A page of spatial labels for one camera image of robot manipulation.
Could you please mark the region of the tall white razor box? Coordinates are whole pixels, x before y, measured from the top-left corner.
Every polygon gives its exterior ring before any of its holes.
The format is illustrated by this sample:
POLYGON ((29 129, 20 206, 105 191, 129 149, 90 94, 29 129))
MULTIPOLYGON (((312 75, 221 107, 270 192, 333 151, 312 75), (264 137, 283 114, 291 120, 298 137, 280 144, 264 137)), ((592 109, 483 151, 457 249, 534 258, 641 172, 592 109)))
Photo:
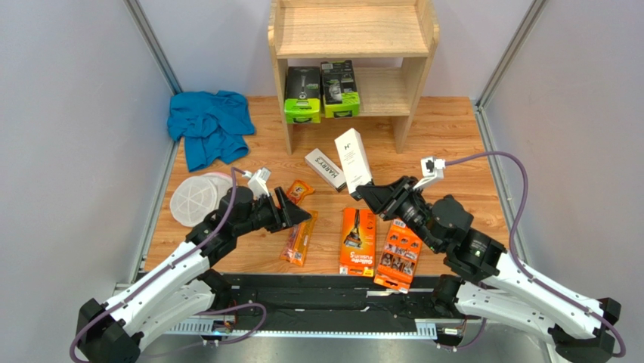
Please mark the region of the tall white razor box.
POLYGON ((358 192, 358 186, 373 183, 361 134, 351 128, 337 137, 335 144, 348 192, 353 199, 361 200, 362 196, 358 192))

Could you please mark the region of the white Harry's razor box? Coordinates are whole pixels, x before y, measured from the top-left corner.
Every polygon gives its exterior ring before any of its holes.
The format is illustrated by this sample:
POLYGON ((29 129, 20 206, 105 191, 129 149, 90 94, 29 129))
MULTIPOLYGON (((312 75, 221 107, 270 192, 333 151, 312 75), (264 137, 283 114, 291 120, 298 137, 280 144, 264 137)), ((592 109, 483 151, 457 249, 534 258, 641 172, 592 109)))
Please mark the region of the white Harry's razor box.
POLYGON ((319 148, 309 152, 305 156, 305 162, 334 190, 340 192, 346 188, 347 184, 342 169, 319 148))

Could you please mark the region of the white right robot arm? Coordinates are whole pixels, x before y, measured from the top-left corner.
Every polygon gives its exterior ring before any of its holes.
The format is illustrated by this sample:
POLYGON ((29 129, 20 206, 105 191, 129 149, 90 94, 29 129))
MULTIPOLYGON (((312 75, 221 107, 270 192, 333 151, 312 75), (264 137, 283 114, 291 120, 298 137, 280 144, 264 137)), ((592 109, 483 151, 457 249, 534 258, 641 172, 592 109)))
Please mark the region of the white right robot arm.
POLYGON ((453 196, 428 203, 418 180, 357 188, 371 211, 403 222, 433 253, 445 255, 449 275, 432 294, 441 314, 478 317, 522 330, 569 362, 607 362, 626 353, 615 329, 621 304, 593 299, 542 275, 492 237, 472 227, 473 216, 453 196))

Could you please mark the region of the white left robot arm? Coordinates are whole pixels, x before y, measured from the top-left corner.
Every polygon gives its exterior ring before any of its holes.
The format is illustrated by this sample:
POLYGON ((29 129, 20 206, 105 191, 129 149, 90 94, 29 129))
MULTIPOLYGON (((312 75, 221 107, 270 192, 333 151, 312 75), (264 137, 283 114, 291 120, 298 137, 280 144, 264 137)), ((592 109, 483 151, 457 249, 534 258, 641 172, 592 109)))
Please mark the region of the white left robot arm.
POLYGON ((90 299, 80 308, 71 359, 78 362, 81 352, 86 362, 135 362, 190 316, 210 309, 230 312, 231 286, 212 267, 245 234, 262 228, 275 233, 309 219, 282 188, 255 197, 249 188, 233 186, 153 271, 105 302, 90 299))

